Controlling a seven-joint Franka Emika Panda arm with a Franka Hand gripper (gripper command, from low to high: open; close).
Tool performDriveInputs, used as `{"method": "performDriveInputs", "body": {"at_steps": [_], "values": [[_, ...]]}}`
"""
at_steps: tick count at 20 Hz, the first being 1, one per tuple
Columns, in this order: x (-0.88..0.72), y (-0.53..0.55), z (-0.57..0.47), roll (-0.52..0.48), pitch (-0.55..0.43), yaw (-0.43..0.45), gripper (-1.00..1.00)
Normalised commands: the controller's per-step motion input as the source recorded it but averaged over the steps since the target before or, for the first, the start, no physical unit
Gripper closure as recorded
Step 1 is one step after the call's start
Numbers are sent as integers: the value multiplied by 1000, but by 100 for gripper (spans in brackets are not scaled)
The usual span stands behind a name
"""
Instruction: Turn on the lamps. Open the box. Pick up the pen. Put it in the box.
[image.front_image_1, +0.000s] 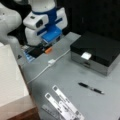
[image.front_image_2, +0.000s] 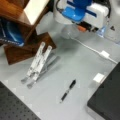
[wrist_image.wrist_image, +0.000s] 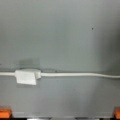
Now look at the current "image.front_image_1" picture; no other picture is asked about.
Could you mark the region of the white and blue gripper body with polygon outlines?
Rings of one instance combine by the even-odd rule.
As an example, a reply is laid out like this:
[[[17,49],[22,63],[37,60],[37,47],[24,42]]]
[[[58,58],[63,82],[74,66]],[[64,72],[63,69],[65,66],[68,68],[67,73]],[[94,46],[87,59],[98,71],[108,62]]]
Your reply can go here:
[[[30,46],[50,44],[56,40],[67,27],[64,8],[53,8],[46,12],[30,12],[23,20],[25,36]]]

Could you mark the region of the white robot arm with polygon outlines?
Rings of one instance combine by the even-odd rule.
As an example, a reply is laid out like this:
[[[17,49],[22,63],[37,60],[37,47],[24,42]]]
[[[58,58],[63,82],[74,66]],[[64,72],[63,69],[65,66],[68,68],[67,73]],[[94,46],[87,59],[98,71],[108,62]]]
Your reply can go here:
[[[29,45],[47,46],[67,27],[65,8],[57,8],[55,0],[28,0],[31,12],[23,20]]]

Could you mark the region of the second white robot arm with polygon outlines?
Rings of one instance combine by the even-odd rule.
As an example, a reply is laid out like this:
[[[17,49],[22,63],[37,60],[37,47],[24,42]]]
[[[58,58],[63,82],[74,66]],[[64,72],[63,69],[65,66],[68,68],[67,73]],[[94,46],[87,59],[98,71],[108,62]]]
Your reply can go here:
[[[10,32],[17,29],[21,23],[20,14],[0,2],[0,42],[4,45],[9,44],[17,59],[20,59],[23,53],[18,39],[10,35]]]

